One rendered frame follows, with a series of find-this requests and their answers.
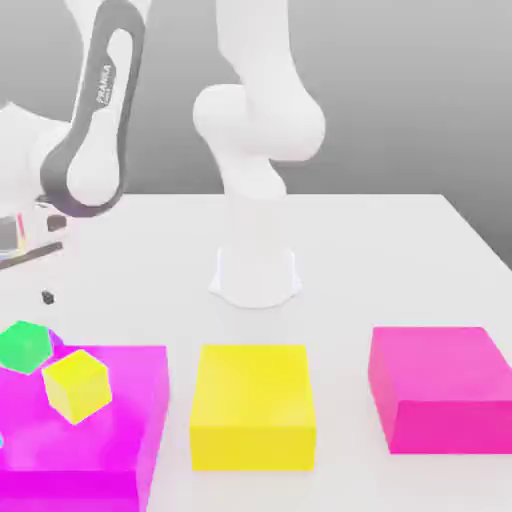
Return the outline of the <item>large magenta box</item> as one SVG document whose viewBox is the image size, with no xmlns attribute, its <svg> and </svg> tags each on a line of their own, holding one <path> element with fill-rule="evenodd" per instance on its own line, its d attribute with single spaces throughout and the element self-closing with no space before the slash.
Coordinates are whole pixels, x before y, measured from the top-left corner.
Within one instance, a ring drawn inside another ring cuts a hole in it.
<svg viewBox="0 0 512 512">
<path fill-rule="evenodd" d="M 89 346 L 110 404 L 76 426 L 40 372 L 0 368 L 0 512 L 147 512 L 169 404 L 162 346 Z"/>
</svg>

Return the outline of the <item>large pink box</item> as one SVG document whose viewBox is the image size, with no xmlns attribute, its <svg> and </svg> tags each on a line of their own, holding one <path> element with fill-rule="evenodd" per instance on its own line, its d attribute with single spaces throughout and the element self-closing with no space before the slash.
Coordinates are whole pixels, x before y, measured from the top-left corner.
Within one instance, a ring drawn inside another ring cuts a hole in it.
<svg viewBox="0 0 512 512">
<path fill-rule="evenodd" d="M 512 455 L 512 366 L 481 327 L 376 327 L 368 381 L 392 454 Z"/>
</svg>

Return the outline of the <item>small green cube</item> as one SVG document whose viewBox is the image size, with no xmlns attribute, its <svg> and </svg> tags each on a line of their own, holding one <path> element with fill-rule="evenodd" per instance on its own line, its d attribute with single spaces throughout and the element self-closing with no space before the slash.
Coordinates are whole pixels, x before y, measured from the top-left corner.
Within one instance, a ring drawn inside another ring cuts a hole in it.
<svg viewBox="0 0 512 512">
<path fill-rule="evenodd" d="M 0 366 L 25 375 L 32 374 L 53 355 L 48 329 L 17 321 L 0 333 Z"/>
</svg>

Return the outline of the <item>large yellow box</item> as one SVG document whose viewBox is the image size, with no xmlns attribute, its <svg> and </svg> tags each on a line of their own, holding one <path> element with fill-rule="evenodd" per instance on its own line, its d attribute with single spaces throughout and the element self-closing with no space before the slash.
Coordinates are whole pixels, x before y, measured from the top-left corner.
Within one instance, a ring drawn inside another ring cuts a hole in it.
<svg viewBox="0 0 512 512">
<path fill-rule="evenodd" d="M 311 471 L 316 417 L 303 345 L 201 348 L 189 424 L 195 471 Z"/>
</svg>

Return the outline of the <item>small yellow cube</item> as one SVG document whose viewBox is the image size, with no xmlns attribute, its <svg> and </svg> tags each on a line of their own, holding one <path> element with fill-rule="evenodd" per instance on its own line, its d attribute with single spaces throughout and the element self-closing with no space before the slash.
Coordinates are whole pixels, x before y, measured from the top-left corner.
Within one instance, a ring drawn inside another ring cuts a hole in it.
<svg viewBox="0 0 512 512">
<path fill-rule="evenodd" d="M 77 425 L 112 401 L 108 367 L 84 349 L 42 369 L 49 405 Z"/>
</svg>

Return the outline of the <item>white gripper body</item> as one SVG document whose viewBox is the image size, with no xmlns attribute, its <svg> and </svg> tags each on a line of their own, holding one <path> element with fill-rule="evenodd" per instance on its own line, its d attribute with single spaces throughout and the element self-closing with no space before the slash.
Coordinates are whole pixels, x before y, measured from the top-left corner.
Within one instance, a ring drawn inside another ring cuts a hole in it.
<svg viewBox="0 0 512 512">
<path fill-rule="evenodd" d="M 0 259 L 0 285 L 53 285 L 61 273 L 61 241 Z"/>
</svg>

